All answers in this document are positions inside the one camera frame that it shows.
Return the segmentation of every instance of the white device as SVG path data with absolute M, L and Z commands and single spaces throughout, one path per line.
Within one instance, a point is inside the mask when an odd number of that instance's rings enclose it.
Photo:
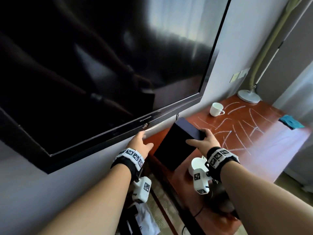
M 212 177 L 208 176 L 209 170 L 204 171 L 202 168 L 194 169 L 194 189 L 200 194 L 205 195 L 209 193 L 209 180 Z
M 133 195 L 131 196 L 133 201 L 137 202 L 138 204 L 146 203 L 148 201 L 148 196 L 151 188 L 151 180 L 144 176 L 139 178 L 138 182 L 133 182 L 135 186 L 135 190 Z

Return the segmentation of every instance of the black box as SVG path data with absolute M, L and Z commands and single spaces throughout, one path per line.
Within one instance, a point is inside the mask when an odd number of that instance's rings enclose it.
M 198 130 L 185 118 L 179 118 L 167 133 L 154 156 L 169 170 L 174 171 L 196 148 L 186 139 L 203 140 L 205 133 Z

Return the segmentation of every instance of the white wall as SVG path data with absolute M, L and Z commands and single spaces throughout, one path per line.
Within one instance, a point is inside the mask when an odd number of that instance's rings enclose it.
M 189 116 L 226 97 L 233 73 L 249 67 L 288 0 L 232 0 L 222 30 L 220 52 L 201 102 Z M 155 133 L 174 122 L 166 120 Z M 74 198 L 102 178 L 129 139 L 46 175 L 0 143 L 0 233 L 32 234 Z

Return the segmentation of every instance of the blue cloth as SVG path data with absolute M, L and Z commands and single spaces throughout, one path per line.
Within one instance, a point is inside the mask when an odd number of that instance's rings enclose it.
M 299 121 L 295 120 L 290 115 L 284 115 L 282 118 L 279 119 L 279 121 L 291 129 L 304 128 L 304 126 Z

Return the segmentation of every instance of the floor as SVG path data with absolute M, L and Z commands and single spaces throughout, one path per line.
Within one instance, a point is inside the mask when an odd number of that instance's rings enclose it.
M 157 196 L 158 200 L 160 201 L 162 207 L 164 208 L 167 216 L 169 217 L 171 223 L 173 224 L 175 230 L 177 231 L 177 234 L 183 234 L 188 235 L 190 234 L 189 231 L 185 228 L 183 233 L 182 230 L 184 228 L 184 223 L 180 219 L 177 210 L 174 208 L 174 206 L 171 204 L 170 199 L 165 194 L 164 190 L 162 189 L 160 183 L 158 180 L 155 179 L 153 175 L 150 175 L 149 178 L 152 181 L 152 190 L 154 191 L 155 195 Z M 301 184 L 298 183 L 296 180 L 288 176 L 286 173 L 282 173 L 277 180 L 275 181 L 275 184 L 284 188 L 285 190 L 289 191 L 290 193 L 294 194 L 307 204 L 313 206 L 313 194 L 305 192 L 301 189 Z M 157 206 L 155 200 L 153 199 L 152 195 L 149 195 L 147 205 L 160 229 L 159 235 L 172 235 L 174 234 L 168 223 L 166 222 L 164 216 L 162 215 L 161 210 Z M 240 226 L 238 231 L 235 233 L 235 235 L 247 235 L 247 232 L 245 231 L 245 228 L 243 225 Z

